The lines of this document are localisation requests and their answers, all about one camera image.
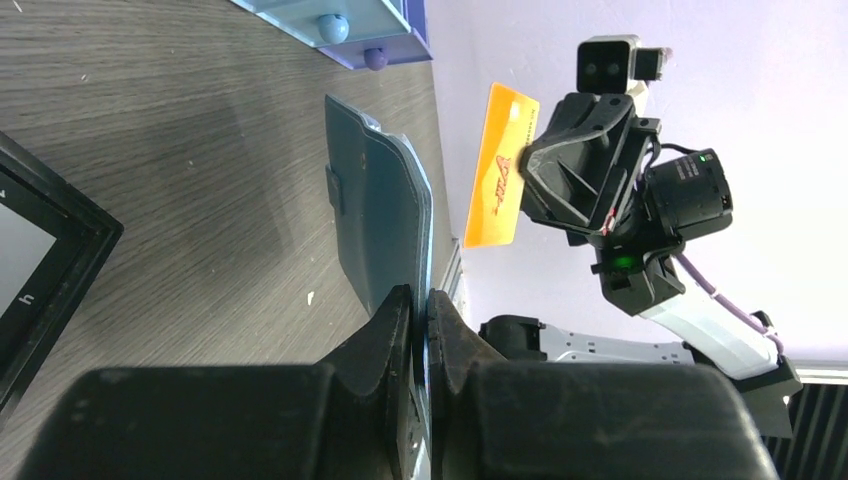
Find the white wall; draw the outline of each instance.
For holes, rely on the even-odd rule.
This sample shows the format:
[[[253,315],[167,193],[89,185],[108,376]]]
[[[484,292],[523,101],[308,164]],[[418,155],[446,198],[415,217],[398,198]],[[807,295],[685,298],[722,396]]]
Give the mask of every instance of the white wall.
[[[768,312],[790,355],[848,360],[848,2],[430,0],[428,17],[457,236],[491,83],[541,101],[547,122],[574,88],[578,43],[636,33],[674,49],[647,115],[662,119],[664,141],[715,148],[735,197],[733,226],[692,242],[690,257],[743,308]],[[513,245],[463,253],[470,323],[517,313],[674,338],[607,305],[593,259],[522,215]]]

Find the blue knob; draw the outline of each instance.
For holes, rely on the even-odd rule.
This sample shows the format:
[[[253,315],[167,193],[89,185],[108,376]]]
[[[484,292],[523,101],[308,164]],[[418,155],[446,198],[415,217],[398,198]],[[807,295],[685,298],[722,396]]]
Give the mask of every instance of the blue knob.
[[[386,52],[382,48],[369,48],[365,50],[365,66],[375,72],[379,72],[389,63]]]
[[[325,42],[337,45],[347,40],[350,23],[341,15],[322,15],[318,17],[318,33]]]

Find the green led light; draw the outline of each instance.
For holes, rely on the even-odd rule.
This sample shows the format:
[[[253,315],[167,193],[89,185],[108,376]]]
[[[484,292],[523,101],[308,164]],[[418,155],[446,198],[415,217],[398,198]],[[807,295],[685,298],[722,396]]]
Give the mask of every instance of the green led light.
[[[633,257],[618,257],[612,261],[612,264],[615,268],[624,270],[636,265],[636,259]]]

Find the yellow card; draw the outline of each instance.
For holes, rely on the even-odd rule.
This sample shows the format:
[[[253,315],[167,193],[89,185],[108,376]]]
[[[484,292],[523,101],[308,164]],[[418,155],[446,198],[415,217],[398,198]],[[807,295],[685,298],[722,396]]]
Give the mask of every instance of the yellow card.
[[[501,84],[492,85],[465,227],[465,247],[509,245],[515,238],[524,179],[518,157],[533,141],[539,102]]]

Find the wire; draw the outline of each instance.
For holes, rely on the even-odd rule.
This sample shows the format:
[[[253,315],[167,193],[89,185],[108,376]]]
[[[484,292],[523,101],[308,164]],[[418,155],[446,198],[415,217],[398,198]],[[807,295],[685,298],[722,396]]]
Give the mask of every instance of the wire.
[[[778,355],[783,354],[783,342],[777,338],[777,333],[774,332],[773,329],[766,328],[759,319],[754,318],[752,315],[748,315],[741,308],[737,307],[736,304],[727,299],[724,295],[718,293],[718,289],[716,289],[706,278],[695,268],[695,265],[686,258],[686,255],[679,253],[674,256],[680,265],[686,270],[686,273],[692,276],[695,279],[695,282],[704,289],[707,294],[709,294],[710,298],[718,302],[719,305],[727,309],[734,317],[745,322],[749,327],[753,328],[757,333],[762,334],[765,338],[768,338],[772,342],[774,342],[775,347],[777,347]]]
[[[645,162],[645,166],[642,169],[643,172],[647,171],[651,166],[660,158],[660,154],[663,149],[675,150],[684,155],[689,155],[691,153],[697,152],[697,150],[692,150],[691,148],[681,147],[676,143],[660,143],[659,138],[656,135],[651,136],[651,146],[648,147],[648,150],[645,151],[645,155],[651,155],[651,158]]]
[[[660,143],[660,139],[656,135],[651,135],[651,147],[648,149],[647,152],[645,152],[646,155],[650,153],[651,158],[645,163],[645,168],[642,169],[643,172],[651,168],[651,165],[653,165],[654,162],[656,162],[660,158],[660,153],[662,153],[662,149],[663,145]]]

